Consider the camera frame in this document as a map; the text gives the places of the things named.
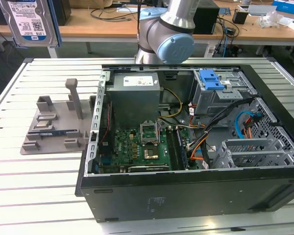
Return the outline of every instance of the device on desk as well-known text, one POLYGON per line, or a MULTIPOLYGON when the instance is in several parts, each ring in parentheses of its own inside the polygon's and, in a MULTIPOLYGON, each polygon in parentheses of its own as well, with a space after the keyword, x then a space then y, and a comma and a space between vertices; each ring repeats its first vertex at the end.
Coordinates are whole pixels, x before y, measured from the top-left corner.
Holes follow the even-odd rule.
POLYGON ((232 18, 233 23, 245 24, 245 20, 248 14, 249 14, 248 11, 235 10, 233 18, 232 18))
POLYGON ((194 34, 213 34, 220 8, 212 0, 199 0, 194 15, 194 34))
POLYGON ((268 6, 268 5, 238 5, 238 7, 244 11, 248 11, 250 16, 263 16, 268 12, 272 12, 276 10, 276 6, 268 6))

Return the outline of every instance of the red wire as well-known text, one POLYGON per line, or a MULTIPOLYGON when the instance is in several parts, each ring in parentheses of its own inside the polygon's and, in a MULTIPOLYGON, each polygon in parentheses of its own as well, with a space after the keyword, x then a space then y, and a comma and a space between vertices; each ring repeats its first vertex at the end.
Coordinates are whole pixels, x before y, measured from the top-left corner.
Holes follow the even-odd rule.
POLYGON ((108 104, 108 126, 107 126, 107 130, 106 132, 104 133, 102 139, 101 139, 101 142, 103 142, 104 138, 106 137, 106 135, 108 134, 108 131, 109 131, 109 127, 110 127, 110 104, 108 104))

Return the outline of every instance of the western digital hard drive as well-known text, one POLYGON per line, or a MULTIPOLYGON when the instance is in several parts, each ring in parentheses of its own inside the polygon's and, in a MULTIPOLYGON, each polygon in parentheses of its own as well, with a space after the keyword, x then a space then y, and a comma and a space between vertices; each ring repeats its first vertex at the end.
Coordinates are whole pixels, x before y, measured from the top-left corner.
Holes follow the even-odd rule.
POLYGON ((0 0, 17 47, 58 47, 61 43, 52 0, 0 0))

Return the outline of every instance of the case label sticker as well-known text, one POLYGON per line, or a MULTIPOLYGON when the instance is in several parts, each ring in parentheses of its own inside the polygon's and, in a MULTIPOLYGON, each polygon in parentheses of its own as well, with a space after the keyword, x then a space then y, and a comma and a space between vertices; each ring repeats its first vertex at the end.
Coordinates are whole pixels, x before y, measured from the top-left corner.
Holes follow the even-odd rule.
POLYGON ((123 79, 125 87, 153 86, 152 76, 126 76, 123 79))
POLYGON ((36 0, 9 1, 14 20, 20 34, 30 41, 42 41, 46 31, 41 17, 36 13, 36 0))

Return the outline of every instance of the aluminum work table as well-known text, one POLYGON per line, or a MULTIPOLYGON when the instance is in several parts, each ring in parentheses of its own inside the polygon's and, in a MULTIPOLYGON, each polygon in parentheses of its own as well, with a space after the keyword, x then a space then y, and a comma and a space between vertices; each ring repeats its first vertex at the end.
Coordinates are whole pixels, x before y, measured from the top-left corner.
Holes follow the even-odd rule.
MULTIPOLYGON (((294 117, 294 79, 265 58, 191 58, 191 64, 251 65, 294 117)), ((47 234, 294 234, 294 200, 276 212, 98 224, 84 198, 75 197, 81 153, 26 155, 20 148, 40 95, 68 99, 67 78, 81 99, 96 94, 102 64, 132 59, 34 59, 22 63, 0 96, 0 235, 47 234)))

